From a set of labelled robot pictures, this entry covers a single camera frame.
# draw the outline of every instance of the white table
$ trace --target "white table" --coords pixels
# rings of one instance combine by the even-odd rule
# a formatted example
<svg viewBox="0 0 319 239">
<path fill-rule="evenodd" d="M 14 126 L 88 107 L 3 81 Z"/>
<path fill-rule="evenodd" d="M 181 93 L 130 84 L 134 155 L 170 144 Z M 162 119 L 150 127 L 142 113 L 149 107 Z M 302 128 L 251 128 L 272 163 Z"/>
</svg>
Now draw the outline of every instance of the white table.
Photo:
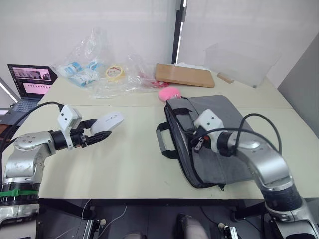
<svg viewBox="0 0 319 239">
<path fill-rule="evenodd" d="M 62 150 L 48 158 L 40 188 L 41 198 L 105 199 L 261 199 L 253 181 L 225 187 L 195 189 L 184 178 L 177 160 L 161 155 L 156 127 L 165 121 L 163 107 L 76 106 L 83 120 L 111 111 L 120 111 L 125 121 L 108 139 L 84 149 Z M 303 197 L 318 197 L 318 139 L 290 108 L 238 108 L 241 114 L 256 112 L 269 117 L 283 142 L 283 156 Z M 57 106 L 35 111 L 18 130 L 27 132 L 58 130 Z M 253 130 L 276 143 L 271 127 L 262 119 L 250 118 Z M 169 144 L 168 136 L 164 137 Z M 12 153 L 3 154 L 3 165 Z"/>
<path fill-rule="evenodd" d="M 194 87 L 173 84 L 180 88 L 186 97 L 224 95 L 238 108 L 290 108 L 292 106 L 280 92 L 266 79 L 261 86 L 254 89 L 235 81 L 228 84 L 213 73 L 215 87 Z M 58 78 L 52 88 L 42 98 L 40 103 L 59 101 L 64 104 L 84 106 L 146 106 L 163 107 L 157 91 L 149 93 L 131 93 L 110 99 L 95 99 L 89 97 L 90 92 L 80 88 L 65 78 Z"/>
</svg>

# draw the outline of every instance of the plastic bag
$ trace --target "plastic bag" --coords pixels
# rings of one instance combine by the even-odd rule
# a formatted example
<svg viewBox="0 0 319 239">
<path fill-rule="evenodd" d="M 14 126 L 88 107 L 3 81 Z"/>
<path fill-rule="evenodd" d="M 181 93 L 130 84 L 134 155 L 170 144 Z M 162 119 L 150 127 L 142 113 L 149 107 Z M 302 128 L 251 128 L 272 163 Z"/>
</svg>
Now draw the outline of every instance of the plastic bag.
<svg viewBox="0 0 319 239">
<path fill-rule="evenodd" d="M 155 80 L 155 66 L 147 65 L 138 54 L 127 53 L 124 63 L 114 62 L 106 33 L 91 34 L 53 69 L 72 83 L 91 90 L 93 98 L 110 98 L 132 91 L 154 91 L 169 83 Z"/>
</svg>

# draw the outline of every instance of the green cable tie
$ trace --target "green cable tie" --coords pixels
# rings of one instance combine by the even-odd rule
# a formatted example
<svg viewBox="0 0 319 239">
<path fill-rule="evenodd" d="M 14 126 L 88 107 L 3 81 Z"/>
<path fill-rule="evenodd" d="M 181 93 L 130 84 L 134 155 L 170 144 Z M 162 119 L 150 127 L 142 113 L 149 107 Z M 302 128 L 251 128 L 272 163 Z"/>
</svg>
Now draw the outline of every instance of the green cable tie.
<svg viewBox="0 0 319 239">
<path fill-rule="evenodd" d="M 13 189 L 12 191 L 1 192 L 0 197 L 17 197 L 20 195 L 38 195 L 38 191 Z"/>
</svg>

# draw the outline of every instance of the gray laptop bag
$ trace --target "gray laptop bag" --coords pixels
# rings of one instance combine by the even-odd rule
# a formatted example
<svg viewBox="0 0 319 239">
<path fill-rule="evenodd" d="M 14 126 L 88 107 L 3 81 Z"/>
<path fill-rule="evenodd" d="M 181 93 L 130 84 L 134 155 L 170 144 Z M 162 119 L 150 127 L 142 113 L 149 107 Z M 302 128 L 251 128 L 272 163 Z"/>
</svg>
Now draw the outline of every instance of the gray laptop bag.
<svg viewBox="0 0 319 239">
<path fill-rule="evenodd" d="M 158 125 L 156 133 L 161 152 L 170 159 L 178 159 L 185 177 L 195 188 L 218 185 L 224 190 L 226 184 L 251 180 L 252 176 L 245 163 L 236 156 L 224 157 L 210 149 L 205 143 L 199 153 L 190 141 L 195 137 L 194 122 L 206 109 L 211 109 L 224 123 L 225 127 L 239 127 L 242 119 L 235 106 L 224 96 L 205 96 L 170 99 L 164 111 L 167 122 Z M 247 123 L 245 129 L 252 130 Z M 161 132 L 169 130 L 175 150 L 167 150 Z"/>
</svg>

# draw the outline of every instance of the masking tape roll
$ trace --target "masking tape roll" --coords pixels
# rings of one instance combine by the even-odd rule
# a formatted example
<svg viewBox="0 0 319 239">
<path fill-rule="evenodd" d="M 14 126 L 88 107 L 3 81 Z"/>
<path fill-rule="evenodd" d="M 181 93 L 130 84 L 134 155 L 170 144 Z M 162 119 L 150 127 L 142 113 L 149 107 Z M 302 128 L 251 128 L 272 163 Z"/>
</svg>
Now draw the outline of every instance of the masking tape roll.
<svg viewBox="0 0 319 239">
<path fill-rule="evenodd" d="M 106 72 L 105 72 L 105 76 L 108 78 L 108 80 L 110 81 L 116 81 L 118 80 L 120 77 L 124 76 L 124 70 L 121 66 L 118 65 L 113 65 L 110 66 Z"/>
</svg>

